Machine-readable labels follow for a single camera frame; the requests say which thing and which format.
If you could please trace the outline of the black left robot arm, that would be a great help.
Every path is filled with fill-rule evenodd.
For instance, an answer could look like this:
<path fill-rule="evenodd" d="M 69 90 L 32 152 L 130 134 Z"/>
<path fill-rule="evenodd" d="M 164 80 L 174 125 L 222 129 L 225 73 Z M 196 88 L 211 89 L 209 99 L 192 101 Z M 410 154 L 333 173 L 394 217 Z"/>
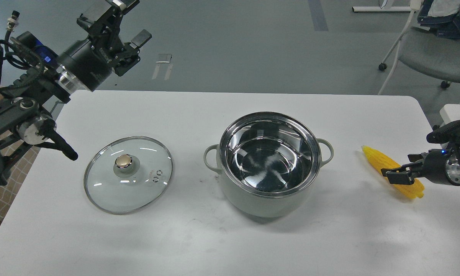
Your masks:
<path fill-rule="evenodd" d="M 124 75 L 139 61 L 140 48 L 152 38 L 142 30 L 130 42 L 119 38 L 121 21 L 138 0 L 97 0 L 77 18 L 88 35 L 58 55 L 32 33 L 17 37 L 20 13 L 13 11 L 0 40 L 0 186 L 12 167 L 33 146 L 55 149 L 75 161 L 77 152 L 56 132 L 44 103 L 68 103 L 77 90 L 94 91 L 109 75 Z"/>

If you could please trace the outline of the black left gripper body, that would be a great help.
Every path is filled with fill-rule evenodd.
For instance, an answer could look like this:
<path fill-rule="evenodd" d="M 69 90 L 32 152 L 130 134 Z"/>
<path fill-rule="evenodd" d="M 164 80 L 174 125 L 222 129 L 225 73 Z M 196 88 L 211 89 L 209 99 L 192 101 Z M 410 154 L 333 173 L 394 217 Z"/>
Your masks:
<path fill-rule="evenodd" d="M 98 57 L 89 39 L 77 40 L 67 47 L 57 62 L 77 77 L 90 91 L 96 90 L 112 74 L 105 59 Z"/>

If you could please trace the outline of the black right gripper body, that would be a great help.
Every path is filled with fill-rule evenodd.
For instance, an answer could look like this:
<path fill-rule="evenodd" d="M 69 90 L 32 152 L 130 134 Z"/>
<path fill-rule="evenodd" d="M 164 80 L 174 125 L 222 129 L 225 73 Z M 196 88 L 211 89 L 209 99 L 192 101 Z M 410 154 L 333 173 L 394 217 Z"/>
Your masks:
<path fill-rule="evenodd" d="M 446 162 L 448 155 L 445 150 L 430 150 L 424 156 L 421 175 L 435 184 L 450 185 Z"/>

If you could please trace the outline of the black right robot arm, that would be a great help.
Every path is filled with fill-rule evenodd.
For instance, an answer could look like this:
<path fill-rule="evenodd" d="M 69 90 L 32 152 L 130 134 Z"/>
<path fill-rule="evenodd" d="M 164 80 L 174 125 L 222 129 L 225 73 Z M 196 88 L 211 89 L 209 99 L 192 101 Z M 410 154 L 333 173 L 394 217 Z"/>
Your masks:
<path fill-rule="evenodd" d="M 391 184 L 412 185 L 417 178 L 424 177 L 432 183 L 460 186 L 460 120 L 431 131 L 426 140 L 431 144 L 447 144 L 447 147 L 408 155 L 409 164 L 382 168 L 382 176 Z"/>

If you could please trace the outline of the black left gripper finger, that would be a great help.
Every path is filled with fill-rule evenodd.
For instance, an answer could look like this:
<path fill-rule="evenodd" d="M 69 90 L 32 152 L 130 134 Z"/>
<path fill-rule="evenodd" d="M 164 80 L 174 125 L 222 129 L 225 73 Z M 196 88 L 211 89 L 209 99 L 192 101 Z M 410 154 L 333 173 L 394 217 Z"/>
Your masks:
<path fill-rule="evenodd" d="M 146 44 L 152 35 L 149 31 L 141 30 L 130 42 L 121 43 L 118 40 L 117 44 L 109 47 L 111 61 L 109 66 L 118 76 L 123 76 L 139 61 L 139 51 Z"/>
<path fill-rule="evenodd" d="M 121 21 L 139 0 L 96 0 L 76 20 L 93 43 L 112 45 L 118 39 Z"/>

